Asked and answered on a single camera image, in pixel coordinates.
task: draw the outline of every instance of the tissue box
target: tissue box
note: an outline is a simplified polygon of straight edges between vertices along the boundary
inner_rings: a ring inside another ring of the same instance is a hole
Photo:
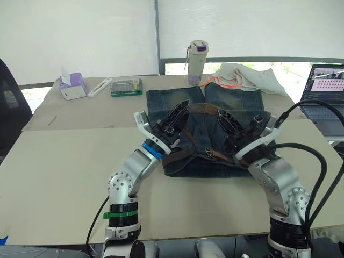
[[[60,91],[66,100],[86,97],[85,83],[81,73],[70,74],[69,78],[60,77]]]

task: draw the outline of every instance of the white cloth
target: white cloth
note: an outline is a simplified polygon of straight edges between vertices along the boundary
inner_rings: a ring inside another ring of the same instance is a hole
[[[235,85],[242,83],[242,86],[236,87],[243,91],[254,91],[260,89],[268,94],[280,94],[286,96],[284,88],[280,85],[272,69],[256,71],[254,69],[237,63],[223,63],[213,76],[217,76],[220,83]]]

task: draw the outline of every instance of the water bottle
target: water bottle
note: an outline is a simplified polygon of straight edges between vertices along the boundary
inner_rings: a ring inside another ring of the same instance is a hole
[[[202,72],[208,51],[208,43],[204,40],[194,40],[188,47],[188,81],[191,86],[198,86],[202,79]]]

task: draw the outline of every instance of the laptop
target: laptop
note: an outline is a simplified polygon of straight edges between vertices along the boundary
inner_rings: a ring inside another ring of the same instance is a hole
[[[344,64],[314,64],[301,100],[319,99],[344,114]],[[329,109],[312,103],[303,104],[302,112],[326,137],[344,137],[344,126]]]

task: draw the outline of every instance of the beige tabletop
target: beige tabletop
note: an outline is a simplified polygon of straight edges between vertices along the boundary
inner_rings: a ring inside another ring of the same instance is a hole
[[[110,88],[101,91],[95,98],[84,97],[65,100],[59,90],[57,80],[46,95],[43,103],[36,109],[32,119],[23,131],[90,129],[106,127],[136,127],[133,113],[147,111],[146,92],[148,90],[188,87],[185,76],[141,76],[144,91],[141,96],[111,97]],[[91,91],[104,78],[85,78],[86,92]],[[287,110],[293,101],[289,96],[262,93],[264,108],[274,116]],[[299,111],[293,111],[289,119],[305,119]]]
[[[288,119],[282,126],[277,143],[308,145],[327,160],[315,207],[342,160],[309,120]],[[132,127],[23,132],[0,166],[0,238],[8,235],[8,245],[85,243],[108,194],[109,176],[143,140]],[[302,150],[280,149],[278,154],[311,191],[320,172],[317,159]],[[342,178],[313,227],[344,224],[343,196]],[[171,178],[161,166],[142,183],[139,220],[143,240],[269,231],[266,197],[251,177]],[[103,242],[106,222],[98,219],[92,243]]]

